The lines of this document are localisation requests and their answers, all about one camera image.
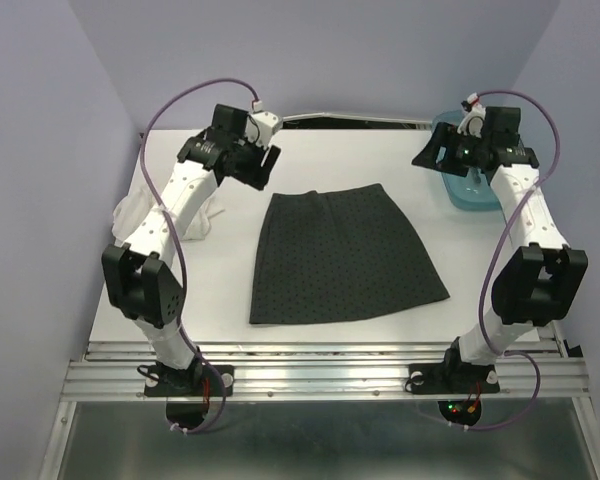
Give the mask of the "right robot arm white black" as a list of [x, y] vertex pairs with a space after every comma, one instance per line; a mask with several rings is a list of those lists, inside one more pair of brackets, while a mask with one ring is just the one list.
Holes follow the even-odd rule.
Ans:
[[458, 177], [481, 172], [505, 220], [498, 243], [509, 243], [512, 255], [503, 266], [490, 262], [478, 323], [458, 338], [459, 356], [440, 366], [452, 390], [475, 380], [474, 365], [493, 363], [520, 336], [563, 319], [588, 267], [586, 253], [569, 245], [552, 218], [537, 156], [520, 140], [520, 110], [469, 101], [463, 110], [459, 124], [435, 126], [412, 163]]

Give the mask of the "black skirt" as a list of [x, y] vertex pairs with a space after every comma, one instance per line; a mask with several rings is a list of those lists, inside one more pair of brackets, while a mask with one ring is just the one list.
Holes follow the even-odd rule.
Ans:
[[382, 185], [272, 196], [256, 250], [250, 324], [367, 320], [449, 296]]

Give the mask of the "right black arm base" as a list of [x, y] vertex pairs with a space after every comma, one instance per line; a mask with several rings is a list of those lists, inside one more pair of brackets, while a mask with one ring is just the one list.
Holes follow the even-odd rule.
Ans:
[[404, 390], [414, 395], [459, 395], [440, 400], [443, 418], [451, 424], [474, 427], [482, 414], [482, 396], [500, 392], [493, 365], [473, 365], [461, 359], [459, 341], [446, 349], [440, 362], [412, 363]]

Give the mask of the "white pleated skirt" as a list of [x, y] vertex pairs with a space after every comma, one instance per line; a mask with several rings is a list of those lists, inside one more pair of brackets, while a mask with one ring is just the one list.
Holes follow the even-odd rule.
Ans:
[[[113, 211], [112, 225], [116, 245], [121, 245], [141, 225], [153, 205], [154, 198], [146, 185], [132, 190], [118, 203]], [[200, 207], [180, 239], [184, 242], [204, 240], [211, 231], [211, 220], [224, 211], [212, 195]]]

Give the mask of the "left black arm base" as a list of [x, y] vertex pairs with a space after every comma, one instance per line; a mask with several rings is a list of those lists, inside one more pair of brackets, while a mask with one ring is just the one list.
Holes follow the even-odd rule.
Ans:
[[169, 428], [183, 435], [209, 431], [233, 395], [235, 367], [213, 365], [200, 354], [184, 370], [155, 361], [139, 365], [136, 372], [144, 379], [143, 395], [165, 399]]

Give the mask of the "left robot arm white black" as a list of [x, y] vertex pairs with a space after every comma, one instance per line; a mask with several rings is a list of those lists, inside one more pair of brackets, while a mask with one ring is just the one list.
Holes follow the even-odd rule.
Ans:
[[260, 102], [251, 111], [217, 105], [210, 126], [179, 150], [159, 200], [139, 226], [102, 254], [110, 304], [144, 333], [179, 393], [195, 392], [203, 373], [196, 348], [181, 332], [186, 288], [171, 270], [180, 240], [224, 179], [264, 189], [280, 155], [271, 140], [282, 125]]

